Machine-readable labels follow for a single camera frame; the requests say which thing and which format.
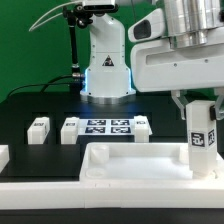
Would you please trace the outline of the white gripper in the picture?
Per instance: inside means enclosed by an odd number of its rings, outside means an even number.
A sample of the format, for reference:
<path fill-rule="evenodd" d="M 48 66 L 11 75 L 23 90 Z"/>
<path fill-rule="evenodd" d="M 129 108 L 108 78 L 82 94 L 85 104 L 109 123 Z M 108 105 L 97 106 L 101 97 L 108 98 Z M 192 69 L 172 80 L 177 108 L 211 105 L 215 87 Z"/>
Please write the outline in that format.
<path fill-rule="evenodd" d="M 171 91 L 186 119 L 187 91 L 212 88 L 217 97 L 210 108 L 212 120 L 224 119 L 224 44 L 172 50 L 166 40 L 138 44 L 131 51 L 135 87 L 141 92 Z"/>

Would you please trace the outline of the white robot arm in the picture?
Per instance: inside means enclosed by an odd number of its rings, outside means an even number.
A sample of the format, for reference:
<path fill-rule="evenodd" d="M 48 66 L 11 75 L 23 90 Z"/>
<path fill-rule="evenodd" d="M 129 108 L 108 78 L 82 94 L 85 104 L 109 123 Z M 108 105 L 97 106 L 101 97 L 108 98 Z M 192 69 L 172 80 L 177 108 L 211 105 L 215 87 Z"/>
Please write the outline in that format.
<path fill-rule="evenodd" d="M 135 91 L 213 88 L 210 115 L 224 118 L 224 19 L 220 0 L 150 0 L 156 8 L 125 30 L 111 14 L 127 0 L 83 0 L 91 54 L 85 97 L 117 100 Z"/>

